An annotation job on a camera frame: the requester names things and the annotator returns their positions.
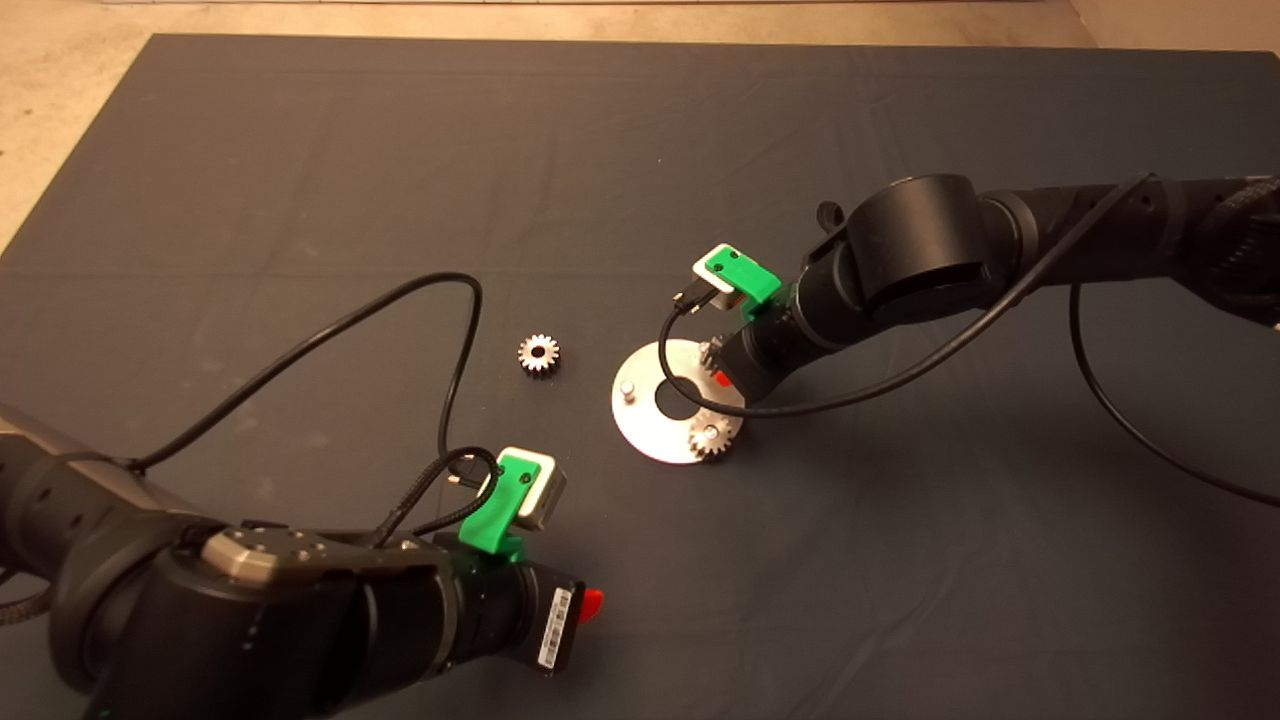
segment gear teeth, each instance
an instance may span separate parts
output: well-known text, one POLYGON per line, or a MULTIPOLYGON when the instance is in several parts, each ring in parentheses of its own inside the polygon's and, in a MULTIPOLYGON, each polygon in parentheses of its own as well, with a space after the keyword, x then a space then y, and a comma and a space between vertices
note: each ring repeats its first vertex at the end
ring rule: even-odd
POLYGON ((559 343, 549 334, 531 334, 520 343, 516 359, 526 374, 549 375, 559 368, 559 343))
POLYGON ((733 430, 728 420, 710 410, 699 410, 689 423, 689 448, 701 460, 719 457, 733 443, 733 430))
POLYGON ((724 336, 719 334, 698 343, 700 361, 703 368, 707 368, 708 373, 714 374, 719 370, 719 364, 716 361, 716 356, 719 354, 722 347, 724 347, 724 336))

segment dark gray cloth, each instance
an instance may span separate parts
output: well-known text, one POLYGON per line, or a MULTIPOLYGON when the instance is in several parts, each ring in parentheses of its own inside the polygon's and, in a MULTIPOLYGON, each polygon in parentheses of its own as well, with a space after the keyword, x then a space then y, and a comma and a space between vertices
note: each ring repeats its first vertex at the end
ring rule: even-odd
MULTIPOLYGON (((820 200, 929 172, 1275 173, 1277 127, 1265 54, 161 36, 0 263, 3 400, 138 454, 372 295, 467 270, 488 297, 452 439, 561 460, 530 556, 604 611, 562 678, 474 662, 344 716, 1275 717, 1280 514, 1111 424, 1062 291, 884 398, 749 423, 717 465, 640 456, 605 396, 698 255, 732 242, 791 273, 820 200), (554 379, 516 364, 532 332, 563 346, 554 379)), ((228 519, 376 523, 435 455, 463 297, 366 323, 154 475, 228 519)), ((1084 305, 1140 425, 1280 492, 1275 333, 1165 281, 1084 305)), ((878 379, 964 322, 771 400, 878 379)), ((428 500, 424 518, 461 496, 428 500)), ((6 716, 82 707, 41 633, 0 635, 6 716)))

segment green 3d-printed bracket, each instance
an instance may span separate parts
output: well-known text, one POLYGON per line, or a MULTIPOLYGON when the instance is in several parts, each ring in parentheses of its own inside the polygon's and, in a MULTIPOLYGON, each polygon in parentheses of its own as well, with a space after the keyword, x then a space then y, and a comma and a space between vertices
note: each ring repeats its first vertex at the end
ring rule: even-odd
POLYGON ((520 505, 529 495, 534 479, 541 470, 538 462, 503 454, 498 456, 502 473, 489 478, 498 483, 489 501, 472 512, 458 528, 458 539, 490 555, 507 556, 512 562, 524 559, 524 538, 507 533, 520 505))
POLYGON ((746 297, 742 302, 742 315, 748 320, 754 319, 759 307, 782 287, 782 281, 777 275, 727 245, 708 258, 705 265, 708 272, 746 297))

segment barcode label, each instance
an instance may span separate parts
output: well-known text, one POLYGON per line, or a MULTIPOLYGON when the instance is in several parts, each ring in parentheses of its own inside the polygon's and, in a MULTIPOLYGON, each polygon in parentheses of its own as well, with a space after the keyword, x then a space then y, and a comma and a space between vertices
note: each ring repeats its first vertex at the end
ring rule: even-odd
POLYGON ((573 591, 556 588, 552 596, 552 611, 547 616, 547 629, 543 630, 543 648, 538 653, 538 664, 548 670, 556 669, 556 653, 559 652, 561 635, 564 634, 564 623, 568 620, 568 603, 573 600, 573 591))

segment floor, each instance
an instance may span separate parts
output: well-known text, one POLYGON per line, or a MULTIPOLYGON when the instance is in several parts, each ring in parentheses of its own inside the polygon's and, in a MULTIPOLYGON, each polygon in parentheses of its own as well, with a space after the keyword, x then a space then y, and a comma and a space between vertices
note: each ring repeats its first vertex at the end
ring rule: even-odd
POLYGON ((0 0, 0 251, 155 32, 1280 50, 1275 0, 115 5, 0 0))

